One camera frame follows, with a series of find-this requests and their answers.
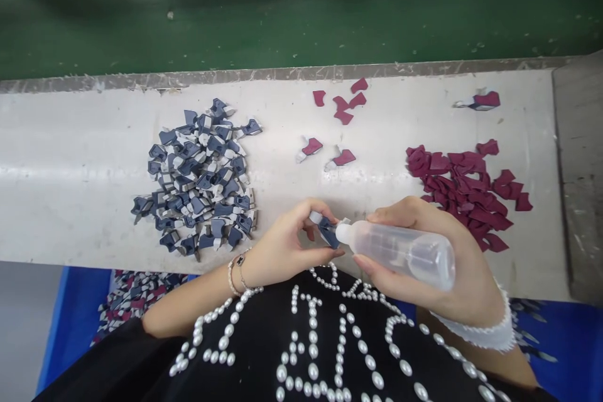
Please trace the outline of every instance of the black shirt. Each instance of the black shirt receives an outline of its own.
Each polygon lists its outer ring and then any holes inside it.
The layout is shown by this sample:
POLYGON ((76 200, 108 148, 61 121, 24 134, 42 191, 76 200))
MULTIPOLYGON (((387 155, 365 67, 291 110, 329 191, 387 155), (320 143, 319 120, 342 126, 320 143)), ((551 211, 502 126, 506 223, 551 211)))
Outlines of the black shirt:
POLYGON ((334 266, 225 303, 197 326, 195 347, 193 336, 156 339, 132 319, 35 400, 555 400, 486 376, 334 266))

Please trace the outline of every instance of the forearm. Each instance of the forearm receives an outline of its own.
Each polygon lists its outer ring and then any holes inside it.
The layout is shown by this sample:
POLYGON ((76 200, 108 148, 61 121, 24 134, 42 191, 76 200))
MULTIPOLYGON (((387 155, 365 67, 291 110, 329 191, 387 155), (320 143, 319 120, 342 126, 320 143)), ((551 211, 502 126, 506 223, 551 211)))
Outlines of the forearm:
POLYGON ((157 338, 186 336, 199 316, 218 308, 230 297, 234 295, 225 264, 174 289, 155 303, 143 316, 144 330, 157 338))
POLYGON ((467 360, 475 364, 481 371, 489 372, 502 380, 525 388, 531 389, 538 386, 536 376, 518 345, 507 353, 481 349, 449 331, 424 308, 416 308, 416 318, 419 322, 427 325, 432 333, 440 334, 446 344, 458 349, 467 360))

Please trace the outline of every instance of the green surface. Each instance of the green surface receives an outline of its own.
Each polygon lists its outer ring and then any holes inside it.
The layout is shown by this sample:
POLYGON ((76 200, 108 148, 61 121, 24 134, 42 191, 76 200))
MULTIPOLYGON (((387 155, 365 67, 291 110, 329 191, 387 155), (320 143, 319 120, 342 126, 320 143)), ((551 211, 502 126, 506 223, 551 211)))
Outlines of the green surface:
POLYGON ((0 0, 0 79, 578 55, 602 19, 603 0, 0 0))

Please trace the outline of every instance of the silver bracelet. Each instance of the silver bracelet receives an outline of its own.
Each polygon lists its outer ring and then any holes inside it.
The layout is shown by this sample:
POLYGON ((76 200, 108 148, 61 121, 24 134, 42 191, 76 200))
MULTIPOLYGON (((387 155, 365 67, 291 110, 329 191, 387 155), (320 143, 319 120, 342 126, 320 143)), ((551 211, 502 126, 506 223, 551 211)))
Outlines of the silver bracelet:
POLYGON ((234 260, 240 258, 240 256, 234 257, 232 261, 228 263, 228 285, 231 287, 231 291, 234 296, 240 297, 241 294, 234 288, 234 284, 232 284, 232 265, 234 264, 234 260))
POLYGON ((239 268, 239 276, 241 277, 241 284, 243 285, 243 288, 246 291, 250 291, 252 290, 251 288, 247 287, 247 284, 245 283, 245 279, 243 278, 243 269, 241 268, 241 266, 243 265, 243 262, 245 262, 245 253, 247 253, 251 248, 247 248, 245 250, 244 253, 241 253, 239 255, 239 257, 237 258, 237 267, 239 268))

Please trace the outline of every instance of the pile of blue pieces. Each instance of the pile of blue pieces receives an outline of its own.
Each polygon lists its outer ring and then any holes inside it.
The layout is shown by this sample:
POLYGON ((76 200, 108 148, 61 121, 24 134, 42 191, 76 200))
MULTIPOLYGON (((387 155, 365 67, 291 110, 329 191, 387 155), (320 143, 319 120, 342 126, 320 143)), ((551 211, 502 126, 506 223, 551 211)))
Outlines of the pile of blue pieces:
POLYGON ((161 143, 149 150, 148 172, 160 189, 136 197, 131 212, 134 224, 143 217, 155 220, 160 244, 170 253, 200 261, 203 248, 232 251, 255 229, 247 154, 239 140, 262 127, 253 118, 235 127, 229 120, 235 112, 220 99, 201 115, 184 110, 186 124, 164 129, 161 143))
POLYGON ((143 314, 169 291, 187 282, 186 275, 115 270, 115 289, 99 306, 99 329, 90 343, 100 342, 106 335, 131 318, 143 314))

